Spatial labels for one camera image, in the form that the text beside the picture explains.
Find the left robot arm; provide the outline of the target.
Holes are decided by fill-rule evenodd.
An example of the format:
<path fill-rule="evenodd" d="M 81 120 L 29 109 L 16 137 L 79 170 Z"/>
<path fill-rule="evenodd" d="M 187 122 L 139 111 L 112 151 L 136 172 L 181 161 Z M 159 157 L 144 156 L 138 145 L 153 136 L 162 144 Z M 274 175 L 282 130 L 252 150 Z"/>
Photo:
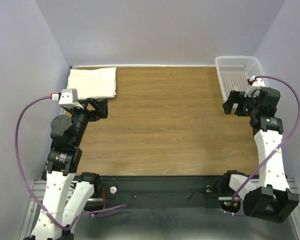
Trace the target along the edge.
<path fill-rule="evenodd" d="M 31 197 L 40 206 L 36 224 L 29 240 L 72 240 L 74 228 L 90 197 L 101 193 L 100 175 L 84 172 L 77 177 L 72 196 L 71 184 L 82 156 L 80 144 L 89 122 L 108 117 L 108 100 L 88 98 L 74 102 L 50 124 L 52 139 L 47 156 L 46 186 L 43 200 L 39 200 L 29 186 Z"/>

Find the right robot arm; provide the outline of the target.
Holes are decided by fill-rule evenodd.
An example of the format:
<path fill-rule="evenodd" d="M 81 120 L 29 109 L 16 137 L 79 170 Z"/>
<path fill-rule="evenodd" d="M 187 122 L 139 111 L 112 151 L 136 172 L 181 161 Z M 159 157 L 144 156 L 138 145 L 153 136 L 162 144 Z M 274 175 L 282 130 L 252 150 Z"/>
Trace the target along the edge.
<path fill-rule="evenodd" d="M 229 171 L 229 178 L 220 182 L 221 192 L 232 195 L 232 201 L 243 203 L 247 217 L 283 223 L 299 204 L 286 179 L 283 154 L 283 122 L 275 116 L 281 98 L 271 87 L 254 87 L 251 91 L 232 90 L 222 107 L 225 114 L 232 112 L 249 117 L 257 146 L 259 165 L 250 175 Z"/>

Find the white t-shirt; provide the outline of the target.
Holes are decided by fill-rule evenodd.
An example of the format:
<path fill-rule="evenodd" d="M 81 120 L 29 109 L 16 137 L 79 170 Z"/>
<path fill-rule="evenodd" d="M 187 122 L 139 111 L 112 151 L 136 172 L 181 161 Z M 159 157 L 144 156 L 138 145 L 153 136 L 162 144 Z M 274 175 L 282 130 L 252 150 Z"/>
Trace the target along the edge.
<path fill-rule="evenodd" d="M 116 73 L 116 67 L 71 69 L 67 89 L 76 89 L 79 100 L 113 99 L 116 96 Z"/>

